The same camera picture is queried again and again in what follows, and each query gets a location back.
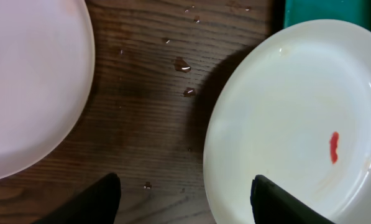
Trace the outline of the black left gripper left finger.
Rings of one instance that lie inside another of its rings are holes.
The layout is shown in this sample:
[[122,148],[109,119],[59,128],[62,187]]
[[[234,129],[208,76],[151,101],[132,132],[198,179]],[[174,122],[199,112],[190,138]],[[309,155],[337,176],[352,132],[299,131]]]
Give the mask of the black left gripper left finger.
[[113,224],[121,200],[121,182],[115,173],[105,175],[36,224]]

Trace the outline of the white plate with blue rim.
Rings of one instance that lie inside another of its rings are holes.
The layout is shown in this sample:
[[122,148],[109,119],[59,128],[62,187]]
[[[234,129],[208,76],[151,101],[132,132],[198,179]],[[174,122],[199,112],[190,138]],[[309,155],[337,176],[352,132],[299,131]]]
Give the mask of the white plate with blue rim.
[[258,45],[211,115],[204,186],[217,223],[252,223],[262,174],[334,223],[371,223],[371,32],[302,22]]

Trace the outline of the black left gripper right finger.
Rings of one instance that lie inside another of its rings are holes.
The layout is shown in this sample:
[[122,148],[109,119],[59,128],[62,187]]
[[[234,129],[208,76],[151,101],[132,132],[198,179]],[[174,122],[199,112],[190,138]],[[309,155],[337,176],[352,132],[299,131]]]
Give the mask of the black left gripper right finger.
[[252,181],[250,204],[255,224],[334,224],[264,175]]

